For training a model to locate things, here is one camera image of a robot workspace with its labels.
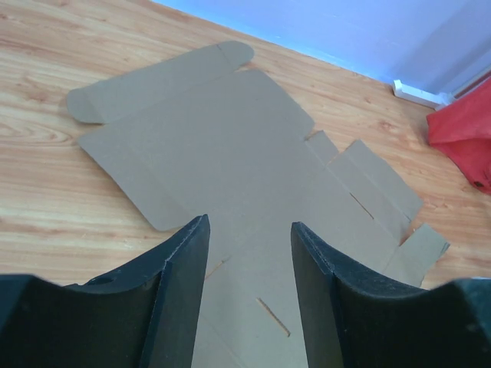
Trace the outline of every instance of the red fabric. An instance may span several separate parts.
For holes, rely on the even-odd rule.
[[[491,78],[427,116],[428,141],[478,190],[491,194]]]

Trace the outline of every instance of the wood grain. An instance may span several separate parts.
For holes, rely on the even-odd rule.
[[[67,92],[235,39],[340,150],[361,138],[424,199],[413,223],[451,243],[429,288],[491,277],[491,197],[426,143],[426,107],[389,86],[148,1],[0,0],[0,272],[85,282],[166,239],[76,144]]]

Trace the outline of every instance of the wooden surface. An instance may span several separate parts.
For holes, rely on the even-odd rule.
[[[451,247],[424,287],[491,277],[491,197],[427,146],[431,111],[366,77],[146,1],[0,0],[0,272],[85,282],[170,234],[153,230],[77,145],[67,92],[236,39],[340,150],[361,138],[424,199]]]

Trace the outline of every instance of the light blue backdrop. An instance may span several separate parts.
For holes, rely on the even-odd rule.
[[[384,82],[450,92],[491,64],[491,0],[156,0]]]

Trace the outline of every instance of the cardboard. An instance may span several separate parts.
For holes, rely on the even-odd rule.
[[[193,51],[194,58],[202,50]],[[215,57],[217,50],[210,50],[205,52]],[[330,245],[382,272],[420,200],[361,142],[334,159],[335,145],[324,132],[310,136],[312,118],[271,78],[256,70],[231,73],[246,58],[228,56],[237,61],[233,67],[223,64],[214,77],[188,79],[186,69],[199,62],[185,57],[187,66],[176,67],[184,86],[164,89],[159,98],[160,79],[153,75],[172,74],[165,66],[138,71],[131,83],[117,77],[85,87],[69,96],[69,104],[82,121],[109,123],[79,143],[153,227],[165,231],[196,213],[209,214],[209,277],[193,366],[306,368],[291,223],[304,222]],[[133,83],[140,87],[124,87],[98,102]],[[152,103],[144,91],[153,91]],[[137,102],[131,103],[133,97]],[[119,111],[125,104],[131,106]],[[345,182],[351,178],[358,183]],[[397,221],[385,223],[385,210]],[[209,347],[226,347],[226,353],[205,354]]]
[[[384,274],[394,280],[421,286],[424,275],[450,244],[428,224],[422,224],[394,253]]]

